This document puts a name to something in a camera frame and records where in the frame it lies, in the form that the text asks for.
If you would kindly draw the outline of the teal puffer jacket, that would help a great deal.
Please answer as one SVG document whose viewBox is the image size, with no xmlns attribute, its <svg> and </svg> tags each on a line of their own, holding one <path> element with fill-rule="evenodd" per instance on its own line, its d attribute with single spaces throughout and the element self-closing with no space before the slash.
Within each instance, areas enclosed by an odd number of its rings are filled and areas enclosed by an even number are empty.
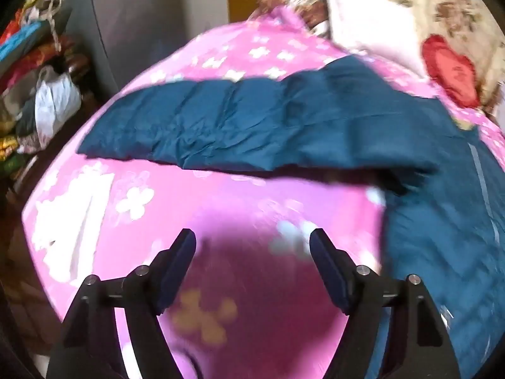
<svg viewBox="0 0 505 379">
<path fill-rule="evenodd" d="M 385 195 L 383 267 L 418 274 L 453 319 L 470 378 L 504 334 L 504 171 L 477 128 L 437 99 L 395 90 L 348 56 L 280 81 L 178 81 L 114 101 L 78 148 L 88 158 L 183 169 L 369 169 Z"/>
</svg>

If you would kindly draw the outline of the pile of colourful clothes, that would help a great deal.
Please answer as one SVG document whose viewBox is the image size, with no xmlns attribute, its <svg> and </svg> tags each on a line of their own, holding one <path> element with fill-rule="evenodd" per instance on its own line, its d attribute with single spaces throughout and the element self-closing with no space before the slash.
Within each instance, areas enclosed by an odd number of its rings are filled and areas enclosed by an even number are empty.
<svg viewBox="0 0 505 379">
<path fill-rule="evenodd" d="M 91 61 L 64 32 L 70 14 L 65 0 L 26 0 L 1 36 L 3 178 L 15 177 L 50 144 L 40 146 L 34 116 L 37 81 L 43 67 L 52 66 L 59 75 L 69 74 L 80 90 L 82 106 L 80 83 L 86 79 Z"/>
</svg>

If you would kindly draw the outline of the pink floral bedspread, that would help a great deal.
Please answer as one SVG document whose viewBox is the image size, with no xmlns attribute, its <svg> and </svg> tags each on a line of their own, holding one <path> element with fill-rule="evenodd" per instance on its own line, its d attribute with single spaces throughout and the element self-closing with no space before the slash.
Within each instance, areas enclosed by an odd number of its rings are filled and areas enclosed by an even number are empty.
<svg viewBox="0 0 505 379">
<path fill-rule="evenodd" d="M 459 128 L 477 128 L 504 171 L 504 139 L 481 112 L 462 110 L 437 84 L 399 64 L 342 51 L 305 30 L 260 17 L 217 27 L 131 81 L 62 149 L 22 219 L 57 314 L 95 274 L 126 275 L 169 248 L 184 228 L 196 252 L 160 324 L 188 378 L 320 378 L 347 323 L 318 274 L 309 238 L 322 228 L 378 275 L 385 195 L 369 169 L 225 172 L 148 160 L 88 158 L 80 143 L 114 101 L 178 81 L 269 78 L 362 60 L 395 90 L 439 100 Z"/>
</svg>

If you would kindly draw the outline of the white plastic bag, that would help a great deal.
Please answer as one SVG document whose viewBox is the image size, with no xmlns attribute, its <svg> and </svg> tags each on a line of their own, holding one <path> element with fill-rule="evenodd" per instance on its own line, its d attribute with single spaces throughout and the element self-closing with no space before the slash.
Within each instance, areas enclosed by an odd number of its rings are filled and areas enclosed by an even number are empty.
<svg viewBox="0 0 505 379">
<path fill-rule="evenodd" d="M 61 130 L 81 106 L 80 90 L 67 73 L 59 75 L 52 66 L 39 72 L 34 103 L 36 132 L 42 148 Z"/>
</svg>

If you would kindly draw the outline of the red heart cushion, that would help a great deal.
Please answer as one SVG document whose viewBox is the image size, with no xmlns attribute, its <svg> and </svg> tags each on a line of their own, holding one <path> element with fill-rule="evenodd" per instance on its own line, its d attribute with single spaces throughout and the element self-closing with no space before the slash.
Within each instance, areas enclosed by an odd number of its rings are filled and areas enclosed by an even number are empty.
<svg viewBox="0 0 505 379">
<path fill-rule="evenodd" d="M 430 78 L 456 105 L 469 109 L 480 107 L 476 71 L 468 57 L 454 51 L 438 34 L 430 35 L 423 42 L 421 55 Z"/>
</svg>

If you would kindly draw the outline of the white pillow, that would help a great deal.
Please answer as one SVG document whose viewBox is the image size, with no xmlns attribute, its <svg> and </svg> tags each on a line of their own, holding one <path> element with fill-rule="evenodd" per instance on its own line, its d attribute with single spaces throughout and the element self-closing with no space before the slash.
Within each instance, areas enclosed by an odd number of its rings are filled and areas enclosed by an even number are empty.
<svg viewBox="0 0 505 379">
<path fill-rule="evenodd" d="M 335 45 L 391 60 L 428 77 L 411 9 L 390 0 L 326 0 Z"/>
</svg>

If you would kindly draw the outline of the grey wardrobe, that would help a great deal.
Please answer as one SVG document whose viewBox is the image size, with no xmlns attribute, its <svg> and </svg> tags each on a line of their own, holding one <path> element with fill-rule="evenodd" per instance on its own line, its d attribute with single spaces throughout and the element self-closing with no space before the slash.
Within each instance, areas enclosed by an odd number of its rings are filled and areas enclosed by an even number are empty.
<svg viewBox="0 0 505 379">
<path fill-rule="evenodd" d="M 107 96 L 190 39 L 228 22 L 227 0 L 64 0 Z"/>
</svg>

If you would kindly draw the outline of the beige floral blanket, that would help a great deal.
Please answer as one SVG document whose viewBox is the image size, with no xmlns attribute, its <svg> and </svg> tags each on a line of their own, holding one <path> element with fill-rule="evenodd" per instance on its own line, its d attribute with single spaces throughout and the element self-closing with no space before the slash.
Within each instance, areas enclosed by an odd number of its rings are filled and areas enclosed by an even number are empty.
<svg viewBox="0 0 505 379">
<path fill-rule="evenodd" d="M 480 104 L 494 106 L 504 82 L 504 33 L 483 0 L 390 0 L 413 10 L 421 40 L 443 36 L 472 61 Z"/>
</svg>

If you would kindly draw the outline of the brown floral quilt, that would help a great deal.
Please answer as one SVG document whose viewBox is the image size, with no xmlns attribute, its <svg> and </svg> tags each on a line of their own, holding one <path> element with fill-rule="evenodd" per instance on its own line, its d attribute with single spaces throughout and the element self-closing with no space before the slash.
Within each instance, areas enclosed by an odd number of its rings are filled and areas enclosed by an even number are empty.
<svg viewBox="0 0 505 379">
<path fill-rule="evenodd" d="M 249 19 L 277 19 L 293 29 L 330 39 L 330 15 L 327 0 L 258 0 Z"/>
</svg>

